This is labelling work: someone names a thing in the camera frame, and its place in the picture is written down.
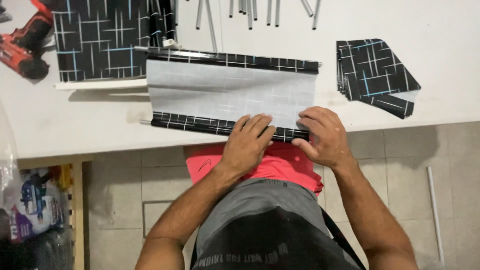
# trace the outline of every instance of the man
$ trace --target man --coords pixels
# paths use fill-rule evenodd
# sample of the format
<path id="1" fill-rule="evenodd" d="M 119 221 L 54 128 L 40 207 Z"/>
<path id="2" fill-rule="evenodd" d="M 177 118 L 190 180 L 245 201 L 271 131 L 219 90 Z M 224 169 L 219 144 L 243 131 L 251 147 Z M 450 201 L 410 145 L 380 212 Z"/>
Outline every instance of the man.
<path id="1" fill-rule="evenodd" d="M 241 117 L 224 147 L 187 148 L 194 185 L 154 225 L 136 269 L 183 269 L 182 248 L 197 227 L 196 270 L 358 269 L 328 236 L 311 161 L 334 172 L 370 269 L 418 269 L 407 235 L 353 158 L 338 116 L 320 107 L 299 116 L 312 144 L 273 144 L 272 117 L 259 114 Z"/>

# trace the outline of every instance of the finger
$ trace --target finger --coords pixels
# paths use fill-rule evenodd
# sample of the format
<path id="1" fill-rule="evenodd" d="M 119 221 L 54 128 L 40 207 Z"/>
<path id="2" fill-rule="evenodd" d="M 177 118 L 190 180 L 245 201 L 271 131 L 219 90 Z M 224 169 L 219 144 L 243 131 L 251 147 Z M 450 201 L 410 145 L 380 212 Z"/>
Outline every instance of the finger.
<path id="1" fill-rule="evenodd" d="M 299 139 L 299 138 L 293 139 L 292 145 L 300 148 L 300 150 L 302 150 L 307 155 L 307 157 L 310 158 L 311 160 L 317 154 L 317 151 L 313 148 L 313 146 L 311 146 L 310 143 L 304 139 Z"/>
<path id="2" fill-rule="evenodd" d="M 311 133 L 317 135 L 317 136 L 323 136 L 326 133 L 326 128 L 322 126 L 319 122 L 316 120 L 313 120 L 311 118 L 300 118 L 297 122 L 300 124 L 308 127 Z"/>
<path id="3" fill-rule="evenodd" d="M 265 130 L 265 128 L 268 127 L 268 124 L 272 121 L 273 117 L 271 115 L 266 115 L 262 117 L 253 127 L 252 127 L 252 133 L 258 137 L 262 132 Z"/>
<path id="4" fill-rule="evenodd" d="M 308 117 L 318 121 L 324 127 L 331 127 L 333 125 L 333 116 L 322 107 L 312 107 L 310 109 L 301 111 L 300 117 Z"/>
<path id="5" fill-rule="evenodd" d="M 272 137 L 273 134 L 275 134 L 276 127 L 274 126 L 269 126 L 265 131 L 258 137 L 258 142 L 262 146 L 262 148 L 266 148 L 267 146 L 270 146 L 272 142 Z"/>
<path id="6" fill-rule="evenodd" d="M 252 130 L 253 126 L 255 126 L 255 124 L 262 118 L 264 117 L 265 114 L 264 113 L 260 113 L 260 114 L 257 114 L 255 116 L 253 116 L 250 120 L 248 120 L 248 122 L 245 124 L 245 126 L 243 127 L 243 130 L 246 131 L 246 132 L 249 132 L 250 130 Z"/>
<path id="7" fill-rule="evenodd" d="M 232 133 L 241 131 L 241 129 L 249 119 L 250 119 L 249 114 L 240 117 L 240 119 L 238 119 L 238 121 L 233 126 Z"/>

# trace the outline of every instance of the drill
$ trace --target drill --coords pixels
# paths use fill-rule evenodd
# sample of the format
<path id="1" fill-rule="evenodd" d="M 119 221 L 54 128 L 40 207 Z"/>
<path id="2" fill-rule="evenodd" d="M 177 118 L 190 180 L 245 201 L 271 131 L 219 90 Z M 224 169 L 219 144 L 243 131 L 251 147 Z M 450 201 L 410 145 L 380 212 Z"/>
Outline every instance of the drill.
<path id="1" fill-rule="evenodd" d="M 51 11 L 38 0 L 31 0 L 38 12 L 22 29 L 0 35 L 0 60 L 22 77 L 41 79 L 48 74 L 41 59 L 42 42 L 53 26 Z"/>

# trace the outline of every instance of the tile floor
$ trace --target tile floor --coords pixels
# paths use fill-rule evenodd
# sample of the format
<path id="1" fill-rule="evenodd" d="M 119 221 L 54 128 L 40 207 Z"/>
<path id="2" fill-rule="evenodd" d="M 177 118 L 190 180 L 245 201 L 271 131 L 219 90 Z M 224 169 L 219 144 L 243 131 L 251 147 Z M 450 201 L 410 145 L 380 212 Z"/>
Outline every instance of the tile floor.
<path id="1" fill-rule="evenodd" d="M 366 177 L 409 235 L 422 268 L 438 261 L 426 172 L 431 166 L 446 265 L 480 270 L 480 123 L 355 132 L 348 141 Z M 131 270 L 144 235 L 191 186 L 181 148 L 98 154 L 91 169 L 91 270 Z M 319 204 L 366 264 L 332 171 L 322 166 L 315 171 L 325 184 Z M 184 250 L 187 257 L 191 244 Z"/>

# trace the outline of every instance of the white table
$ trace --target white table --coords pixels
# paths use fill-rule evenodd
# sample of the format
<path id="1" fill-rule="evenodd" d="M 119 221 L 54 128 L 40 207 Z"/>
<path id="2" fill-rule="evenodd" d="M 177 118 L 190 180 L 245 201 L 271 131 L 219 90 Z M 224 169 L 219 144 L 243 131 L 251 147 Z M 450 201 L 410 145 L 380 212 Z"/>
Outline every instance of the white table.
<path id="1" fill-rule="evenodd" d="M 323 0 L 315 31 L 300 1 L 282 1 L 280 27 L 266 26 L 266 0 L 258 1 L 259 19 L 253 30 L 238 11 L 228 18 L 228 1 L 210 2 L 220 51 L 323 62 L 314 103 L 337 112 L 347 131 L 480 121 L 478 1 Z M 309 2 L 314 8 L 315 1 Z M 28 0 L 3 4 L 14 20 L 0 24 L 0 33 L 23 27 L 35 12 Z M 197 7 L 198 0 L 180 0 L 179 42 L 188 49 L 211 50 L 206 13 L 201 30 L 195 30 Z M 365 38 L 385 40 L 422 86 L 408 119 L 349 102 L 336 91 L 335 41 Z M 0 64 L 0 99 L 20 158 L 226 140 L 139 124 L 152 117 L 146 89 L 55 90 L 56 53 L 43 59 L 50 64 L 50 73 L 36 84 Z"/>

